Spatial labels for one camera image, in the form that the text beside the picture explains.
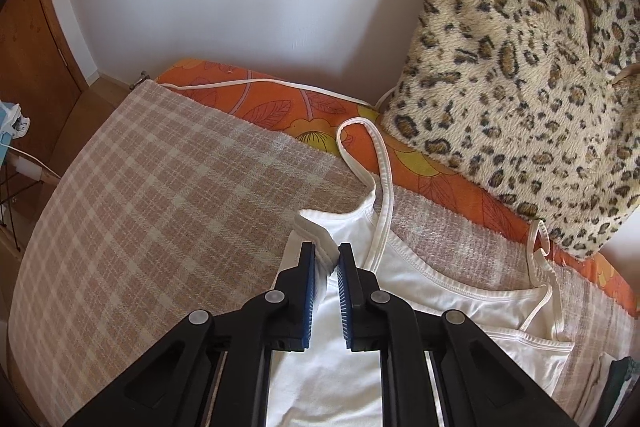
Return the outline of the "white camisole top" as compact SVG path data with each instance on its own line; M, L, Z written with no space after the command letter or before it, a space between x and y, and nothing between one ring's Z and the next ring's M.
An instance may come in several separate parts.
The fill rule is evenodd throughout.
M367 187L346 213L297 213L282 265L319 258L308 350L271 365L270 426L567 426L552 397L573 345L544 224L529 228L529 284L484 291L431 268L392 230L390 158L344 163Z

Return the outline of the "folded white garment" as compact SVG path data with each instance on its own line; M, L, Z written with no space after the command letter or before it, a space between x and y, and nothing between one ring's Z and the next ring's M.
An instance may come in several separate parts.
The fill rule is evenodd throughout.
M574 421L578 426L588 427L596 416L604 387L608 381L608 373L610 373L610 368L614 361L615 359L612 355L602 352L593 363L587 379L586 389L574 415Z

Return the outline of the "pink plaid blanket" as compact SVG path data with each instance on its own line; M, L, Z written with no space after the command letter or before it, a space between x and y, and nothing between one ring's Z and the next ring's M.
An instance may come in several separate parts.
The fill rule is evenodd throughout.
M143 83L68 167L32 233L9 321L16 387L62 426L189 311L232 311L268 289L298 210L346 213L368 193L338 156ZM394 194L390 243L416 254L411 268L485 295L533 286L526 225L511 242L397 184ZM602 352L639 356L639 321L569 261L553 269L574 349L552 395L573 415Z

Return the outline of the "folded dark green garment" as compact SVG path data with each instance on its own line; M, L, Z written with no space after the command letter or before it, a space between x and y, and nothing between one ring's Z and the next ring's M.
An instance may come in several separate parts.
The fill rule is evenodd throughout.
M597 414L591 425L606 426L622 406L626 395L639 378L639 363L631 357L614 361L608 371Z

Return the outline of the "orange floral bed sheet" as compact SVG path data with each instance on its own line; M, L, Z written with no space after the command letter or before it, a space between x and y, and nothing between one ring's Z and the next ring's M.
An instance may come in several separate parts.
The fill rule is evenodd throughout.
M198 103L255 126L283 132L321 152L336 156L337 144L343 143L360 164L378 172L373 147L364 141L366 132L350 128L341 132L340 139L335 138L338 126L349 118L380 120L378 111L359 98L196 58L172 65L157 81ZM510 241L525 241L525 221L486 191L392 136L384 134L383 138L397 185Z

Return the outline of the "leopard print plush pillow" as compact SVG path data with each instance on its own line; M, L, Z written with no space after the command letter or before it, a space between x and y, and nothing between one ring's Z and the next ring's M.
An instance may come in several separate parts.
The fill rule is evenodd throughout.
M639 205L639 0L424 0L382 124L589 258Z

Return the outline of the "light blue chair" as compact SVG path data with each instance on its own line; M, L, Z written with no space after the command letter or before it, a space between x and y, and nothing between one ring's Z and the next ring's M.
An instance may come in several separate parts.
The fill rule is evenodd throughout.
M20 104L0 102L0 162L6 158L6 152L14 139L21 139L28 132L30 119L23 115Z

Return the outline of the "wooden wardrobe door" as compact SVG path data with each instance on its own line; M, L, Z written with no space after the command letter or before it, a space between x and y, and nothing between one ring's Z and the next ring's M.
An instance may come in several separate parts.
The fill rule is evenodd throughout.
M87 89L52 0L6 0L1 10L1 100L20 104L30 118L17 146L49 160Z

